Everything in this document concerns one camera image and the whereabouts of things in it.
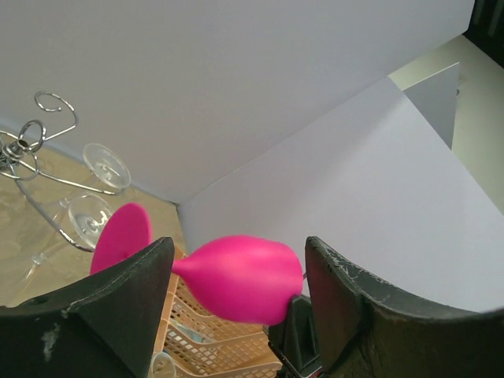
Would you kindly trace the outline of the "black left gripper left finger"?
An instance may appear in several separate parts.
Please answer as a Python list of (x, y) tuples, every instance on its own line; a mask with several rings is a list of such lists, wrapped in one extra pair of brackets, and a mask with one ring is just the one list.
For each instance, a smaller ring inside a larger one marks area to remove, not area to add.
[(3, 377), (146, 377), (175, 247), (162, 237), (119, 264), (1, 308)]

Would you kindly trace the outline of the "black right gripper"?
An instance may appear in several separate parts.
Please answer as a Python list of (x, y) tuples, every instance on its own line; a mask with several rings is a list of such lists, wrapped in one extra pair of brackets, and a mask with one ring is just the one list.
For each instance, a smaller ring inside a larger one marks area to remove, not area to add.
[(276, 377), (319, 377), (322, 374), (310, 298), (293, 297), (287, 316), (280, 324), (267, 327), (268, 346), (281, 362)]

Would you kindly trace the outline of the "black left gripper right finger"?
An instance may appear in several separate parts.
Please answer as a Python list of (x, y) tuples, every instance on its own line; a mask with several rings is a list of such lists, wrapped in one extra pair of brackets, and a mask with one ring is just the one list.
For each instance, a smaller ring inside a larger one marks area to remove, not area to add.
[(503, 311), (476, 313), (413, 295), (316, 236), (306, 273), (329, 377), (501, 377)]

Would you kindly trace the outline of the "pink plastic wine glass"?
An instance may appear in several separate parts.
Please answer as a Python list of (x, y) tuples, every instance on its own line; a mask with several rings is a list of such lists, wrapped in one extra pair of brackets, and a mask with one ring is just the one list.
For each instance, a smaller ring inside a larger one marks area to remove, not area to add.
[[(121, 263), (151, 240), (148, 212), (134, 202), (121, 206), (101, 231), (90, 273)], [(212, 315), (237, 323), (280, 324), (303, 287), (300, 260), (289, 246), (250, 235), (214, 239), (176, 259), (171, 271)]]

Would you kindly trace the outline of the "clear champagne flute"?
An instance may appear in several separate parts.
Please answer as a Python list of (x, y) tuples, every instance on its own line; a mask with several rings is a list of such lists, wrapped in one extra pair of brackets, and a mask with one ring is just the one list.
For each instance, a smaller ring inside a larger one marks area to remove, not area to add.
[(88, 143), (83, 149), (87, 175), (82, 183), (55, 176), (57, 183), (71, 188), (57, 203), (52, 216), (56, 228), (68, 217), (73, 227), (87, 234), (98, 234), (113, 214), (109, 197), (122, 195), (132, 179), (126, 164), (108, 147)]
[(84, 189), (47, 203), (36, 201), (26, 190), (22, 193), (37, 215), (37, 221), (28, 227), (28, 261), (21, 276), (24, 283), (54, 254), (56, 239), (77, 250), (92, 252), (113, 215), (107, 201)]

